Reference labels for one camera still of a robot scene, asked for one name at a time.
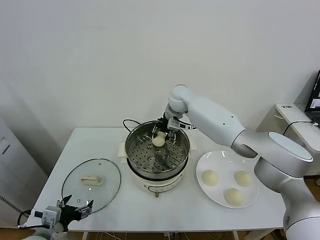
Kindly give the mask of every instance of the white shelf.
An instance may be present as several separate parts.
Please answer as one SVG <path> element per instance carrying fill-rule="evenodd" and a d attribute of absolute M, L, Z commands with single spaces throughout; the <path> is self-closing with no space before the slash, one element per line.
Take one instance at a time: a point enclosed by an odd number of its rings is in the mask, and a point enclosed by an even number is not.
<path fill-rule="evenodd" d="M 275 109 L 284 120 L 290 124 L 296 121 L 311 121 L 311 119 L 295 104 L 278 103 Z M 320 153 L 320 128 L 311 123 L 297 122 L 290 126 L 303 143 L 313 152 Z"/>

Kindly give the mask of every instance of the dough ball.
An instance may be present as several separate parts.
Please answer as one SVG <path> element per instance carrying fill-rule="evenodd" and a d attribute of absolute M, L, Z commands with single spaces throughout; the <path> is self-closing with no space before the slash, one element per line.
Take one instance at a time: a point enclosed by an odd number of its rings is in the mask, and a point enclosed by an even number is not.
<path fill-rule="evenodd" d="M 243 193 L 235 188 L 229 188 L 226 190 L 224 192 L 224 198 L 233 206 L 240 206 L 245 202 Z"/>
<path fill-rule="evenodd" d="M 155 145 L 156 147 L 162 147 L 165 145 L 165 140 L 166 134 L 162 131 L 159 131 L 156 135 L 156 137 L 152 138 L 152 144 Z"/>
<path fill-rule="evenodd" d="M 250 187 L 253 184 L 252 177 L 247 171 L 237 171 L 234 174 L 234 179 L 240 186 L 243 187 Z"/>
<path fill-rule="evenodd" d="M 205 185 L 215 186 L 219 182 L 219 176 L 212 170 L 204 171 L 201 175 L 202 181 Z"/>

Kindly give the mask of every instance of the laptop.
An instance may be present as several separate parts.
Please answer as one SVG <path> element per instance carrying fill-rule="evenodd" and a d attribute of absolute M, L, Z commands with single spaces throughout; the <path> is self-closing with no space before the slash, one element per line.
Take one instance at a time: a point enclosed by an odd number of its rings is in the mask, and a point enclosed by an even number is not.
<path fill-rule="evenodd" d="M 320 70 L 316 76 L 309 101 L 305 108 L 305 114 L 320 125 Z"/>

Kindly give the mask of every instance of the white table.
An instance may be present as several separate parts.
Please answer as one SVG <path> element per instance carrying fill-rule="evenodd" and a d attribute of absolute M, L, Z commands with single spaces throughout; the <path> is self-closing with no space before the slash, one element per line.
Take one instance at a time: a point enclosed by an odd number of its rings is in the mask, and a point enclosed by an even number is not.
<path fill-rule="evenodd" d="M 278 103 L 275 109 L 288 123 L 309 122 L 311 119 L 301 110 L 301 104 Z M 320 128 L 309 123 L 297 122 L 290 126 L 303 143 L 313 152 L 320 153 Z"/>
<path fill-rule="evenodd" d="M 181 183 L 155 198 L 131 180 L 129 167 L 118 159 L 118 147 L 128 132 L 124 128 L 76 128 L 58 159 L 35 206 L 44 210 L 61 199 L 62 184 L 76 166 L 86 160 L 105 158 L 113 161 L 121 173 L 121 186 L 114 200 L 104 209 L 69 225 L 71 231 L 83 232 L 205 232 L 266 230 L 251 232 L 262 237 L 273 229 L 283 227 L 285 205 L 280 194 L 259 183 L 256 201 L 246 207 L 231 209 L 213 202 L 202 192 L 195 179 L 198 159 L 212 150 L 229 150 L 217 145 L 197 130 L 190 133 L 197 150 L 190 156 Z M 256 159 L 246 160 L 254 166 Z M 29 217 L 27 224 L 39 224 Z"/>

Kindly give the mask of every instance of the laptop screen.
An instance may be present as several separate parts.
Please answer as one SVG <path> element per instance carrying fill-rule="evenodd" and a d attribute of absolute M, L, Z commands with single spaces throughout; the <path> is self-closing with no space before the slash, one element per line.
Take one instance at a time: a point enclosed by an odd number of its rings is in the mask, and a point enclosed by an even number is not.
<path fill-rule="evenodd" d="M 320 70 L 316 76 L 315 84 L 312 89 L 310 99 L 306 105 L 305 111 L 319 111 L 320 112 Z"/>

